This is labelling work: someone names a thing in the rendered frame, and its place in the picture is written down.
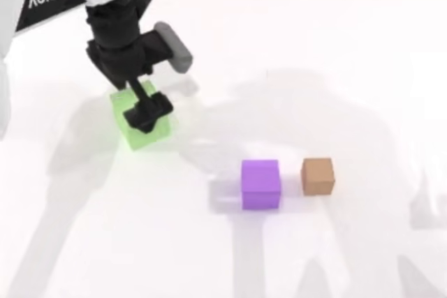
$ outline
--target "green block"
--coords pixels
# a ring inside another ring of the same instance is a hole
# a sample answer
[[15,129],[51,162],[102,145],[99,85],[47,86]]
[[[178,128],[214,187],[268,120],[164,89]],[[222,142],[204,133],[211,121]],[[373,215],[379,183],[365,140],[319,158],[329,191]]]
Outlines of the green block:
[[[145,88],[148,95],[152,95],[156,92],[156,89],[151,82],[146,81],[141,84]],[[140,149],[170,135],[171,127],[168,115],[160,118],[157,121],[154,130],[149,134],[144,134],[138,129],[134,129],[129,126],[126,118],[124,117],[124,112],[133,108],[138,101],[138,98],[132,89],[129,88],[119,91],[112,94],[110,98],[112,100],[113,112],[115,114],[118,127],[132,150]]]

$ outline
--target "purple cube front face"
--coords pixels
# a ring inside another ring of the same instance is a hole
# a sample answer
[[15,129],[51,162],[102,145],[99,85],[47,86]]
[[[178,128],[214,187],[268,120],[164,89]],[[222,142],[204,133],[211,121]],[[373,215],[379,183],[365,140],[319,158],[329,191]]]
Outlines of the purple cube front face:
[[278,209],[281,197],[279,162],[242,162],[242,208],[247,210]]

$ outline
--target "orange block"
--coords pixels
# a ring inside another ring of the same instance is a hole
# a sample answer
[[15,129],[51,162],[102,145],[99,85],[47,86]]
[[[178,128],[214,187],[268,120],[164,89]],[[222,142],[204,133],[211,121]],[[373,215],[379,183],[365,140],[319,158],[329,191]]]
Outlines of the orange block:
[[305,195],[330,195],[335,185],[335,174],[330,158],[306,158],[301,168]]

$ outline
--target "brown block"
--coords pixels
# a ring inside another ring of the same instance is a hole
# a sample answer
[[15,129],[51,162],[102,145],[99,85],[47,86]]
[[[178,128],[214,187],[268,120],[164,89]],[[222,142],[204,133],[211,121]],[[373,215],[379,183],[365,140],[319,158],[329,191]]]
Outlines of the brown block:
[[335,174],[330,158],[306,158],[301,169],[305,195],[330,195],[335,185]]

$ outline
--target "gray object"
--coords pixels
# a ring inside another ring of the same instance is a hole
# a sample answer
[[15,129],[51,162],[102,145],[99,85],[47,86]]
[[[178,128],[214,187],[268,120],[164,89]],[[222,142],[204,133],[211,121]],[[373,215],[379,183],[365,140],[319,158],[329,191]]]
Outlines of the gray object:
[[187,73],[193,63],[193,55],[188,48],[186,48],[169,24],[157,22],[154,29],[173,51],[174,57],[169,60],[170,65],[178,73]]

